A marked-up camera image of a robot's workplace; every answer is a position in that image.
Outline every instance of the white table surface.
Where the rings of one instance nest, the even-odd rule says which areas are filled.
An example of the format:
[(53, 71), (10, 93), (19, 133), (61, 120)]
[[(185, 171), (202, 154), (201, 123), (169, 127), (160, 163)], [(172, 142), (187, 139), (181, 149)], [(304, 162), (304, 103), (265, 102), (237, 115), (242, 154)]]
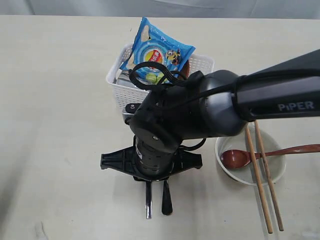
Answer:
[[(291, 155), (275, 185), (284, 232), (266, 234), (254, 187), (228, 178), (215, 138), (203, 167), (170, 178), (173, 214), (161, 214), (162, 183), (100, 169), (101, 153), (132, 144), (105, 76), (132, 42), (139, 18), (0, 16), (0, 239), (320, 239), (318, 154)], [(319, 20), (158, 18), (151, 23), (239, 75), (320, 48)], [(264, 120), (282, 147), (319, 143), (319, 119)]]

